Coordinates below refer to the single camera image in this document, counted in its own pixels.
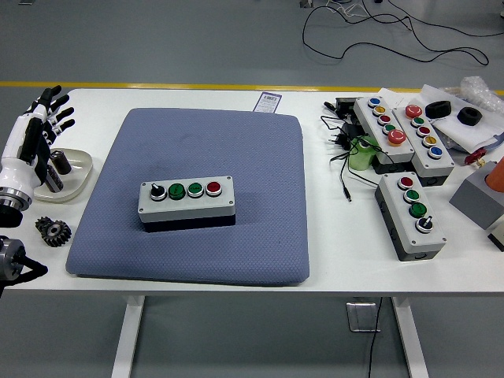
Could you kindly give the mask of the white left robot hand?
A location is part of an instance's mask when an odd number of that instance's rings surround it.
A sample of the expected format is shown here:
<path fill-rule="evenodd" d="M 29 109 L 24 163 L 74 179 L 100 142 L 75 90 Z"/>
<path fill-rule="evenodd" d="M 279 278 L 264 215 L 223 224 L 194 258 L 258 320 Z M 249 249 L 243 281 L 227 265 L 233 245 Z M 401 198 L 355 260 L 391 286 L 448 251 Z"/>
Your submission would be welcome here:
<path fill-rule="evenodd" d="M 61 86 L 49 87 L 21 114 L 10 132 L 1 159 L 1 185 L 31 196 L 46 180 L 50 146 L 75 121 Z"/>

